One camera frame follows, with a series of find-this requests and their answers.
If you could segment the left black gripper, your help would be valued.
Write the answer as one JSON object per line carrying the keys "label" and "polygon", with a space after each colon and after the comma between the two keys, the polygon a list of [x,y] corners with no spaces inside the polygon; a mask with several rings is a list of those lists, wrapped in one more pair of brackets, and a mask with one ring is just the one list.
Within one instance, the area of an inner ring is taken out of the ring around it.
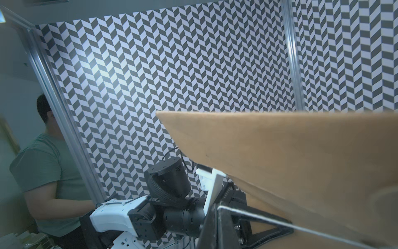
{"label": "left black gripper", "polygon": [[249,222],[241,214],[226,208],[244,208],[247,206],[246,195],[228,182],[216,199],[215,232],[216,246],[245,246],[249,237]]}

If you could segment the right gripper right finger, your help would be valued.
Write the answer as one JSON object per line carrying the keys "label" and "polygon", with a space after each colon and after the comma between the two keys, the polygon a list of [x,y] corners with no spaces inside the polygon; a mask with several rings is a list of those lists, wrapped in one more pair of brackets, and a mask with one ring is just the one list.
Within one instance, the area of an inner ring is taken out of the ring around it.
{"label": "right gripper right finger", "polygon": [[217,206],[219,249],[259,249],[294,233],[291,222],[243,204]]}

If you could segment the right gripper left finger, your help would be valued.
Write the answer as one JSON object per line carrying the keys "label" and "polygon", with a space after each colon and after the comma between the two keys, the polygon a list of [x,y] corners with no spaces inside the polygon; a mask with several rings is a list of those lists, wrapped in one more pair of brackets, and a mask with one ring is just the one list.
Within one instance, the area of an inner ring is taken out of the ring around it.
{"label": "right gripper left finger", "polygon": [[222,202],[208,212],[197,249],[236,249],[236,231],[231,212]]}

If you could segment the brown kraft file bag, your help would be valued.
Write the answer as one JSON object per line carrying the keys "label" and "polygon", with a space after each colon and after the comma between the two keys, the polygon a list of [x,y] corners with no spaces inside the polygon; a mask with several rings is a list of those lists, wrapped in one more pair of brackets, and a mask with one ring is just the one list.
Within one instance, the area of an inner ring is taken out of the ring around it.
{"label": "brown kraft file bag", "polygon": [[255,208],[380,248],[398,246],[396,113],[157,112],[180,150]]}

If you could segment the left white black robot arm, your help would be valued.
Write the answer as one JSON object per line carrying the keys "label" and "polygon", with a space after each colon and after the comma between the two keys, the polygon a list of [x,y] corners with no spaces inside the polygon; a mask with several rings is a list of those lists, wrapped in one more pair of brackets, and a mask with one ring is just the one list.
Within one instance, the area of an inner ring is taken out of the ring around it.
{"label": "left white black robot arm", "polygon": [[159,241],[165,233],[198,238],[210,206],[217,201],[246,204],[246,195],[223,174],[211,172],[212,189],[202,198],[190,198],[191,184],[183,159],[171,157],[145,173],[150,194],[136,199],[109,198],[80,219],[89,249],[117,246],[140,248],[139,240]]}

